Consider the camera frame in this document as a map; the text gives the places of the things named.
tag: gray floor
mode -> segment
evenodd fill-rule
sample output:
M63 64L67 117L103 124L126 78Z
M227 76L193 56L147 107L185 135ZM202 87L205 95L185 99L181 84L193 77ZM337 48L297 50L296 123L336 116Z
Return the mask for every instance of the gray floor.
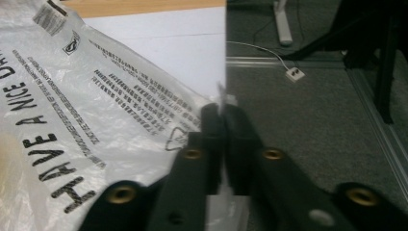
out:
M230 2L227 39L287 54L327 32L339 2L289 0L287 13L294 39L291 47L278 44L271 1ZM227 47L230 57L270 56L242 45ZM319 54L319 60L322 57L335 62L342 55L340 52ZM229 66L227 91L236 95L265 144L285 150L319 187L332 192L343 182L364 183L408 212L408 203L346 70L324 64L297 65L306 77L295 84L285 77L286 70L281 66ZM374 70L367 71L368 78ZM398 57L392 114L404 145L408 143L408 80L403 77L407 72L405 60ZM248 230L260 230L253 218Z

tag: brass grommet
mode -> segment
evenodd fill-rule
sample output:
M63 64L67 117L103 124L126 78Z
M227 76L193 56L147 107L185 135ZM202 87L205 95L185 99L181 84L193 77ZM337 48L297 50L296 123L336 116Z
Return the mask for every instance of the brass grommet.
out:
M354 203L363 206L375 206L380 201L376 194L363 188L351 189L346 191L345 194Z
M111 189L106 195L106 200L113 204L124 204L136 197L136 190L129 186L119 186Z
M201 151L195 149L187 150L184 157L191 160L198 159L201 157Z
M284 157L283 153L279 150L276 149L269 149L264 151L263 153L264 157L269 159L269 160L279 160Z

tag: white cable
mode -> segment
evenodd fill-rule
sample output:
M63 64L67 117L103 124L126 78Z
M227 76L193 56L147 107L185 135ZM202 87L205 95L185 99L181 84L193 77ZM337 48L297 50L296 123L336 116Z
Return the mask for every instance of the white cable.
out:
M246 45L246 46L255 47L255 48L258 48L258 49L261 49L261 50L265 50L265 51L267 51L267 52L273 54L274 56L276 56L276 57L280 60L280 62L282 63L282 65L283 65L287 70L289 70L289 68L285 65L285 62L282 60L282 58L281 58L278 54L276 54L275 52L273 52L273 51L271 51L271 50L268 50L268 49L266 49L266 48L264 48L264 47L261 47L261 46L252 45L252 44L244 43L244 42L227 41L227 43L233 43L233 44L239 44L239 45Z

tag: electrical outlet box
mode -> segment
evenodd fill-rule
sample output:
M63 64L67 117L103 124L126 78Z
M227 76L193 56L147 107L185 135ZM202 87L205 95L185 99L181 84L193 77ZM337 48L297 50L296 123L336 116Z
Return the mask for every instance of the electrical outlet box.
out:
M286 71L286 77L288 77L292 82L296 82L297 80L305 77L305 73L303 73L299 68L293 67Z

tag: white plastic bag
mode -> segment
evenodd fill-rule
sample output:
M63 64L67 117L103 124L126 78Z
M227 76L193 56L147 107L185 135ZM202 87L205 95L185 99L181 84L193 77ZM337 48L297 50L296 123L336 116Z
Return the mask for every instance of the white plastic bag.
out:
M76 230L165 174L209 101L58 2L0 2L0 230Z

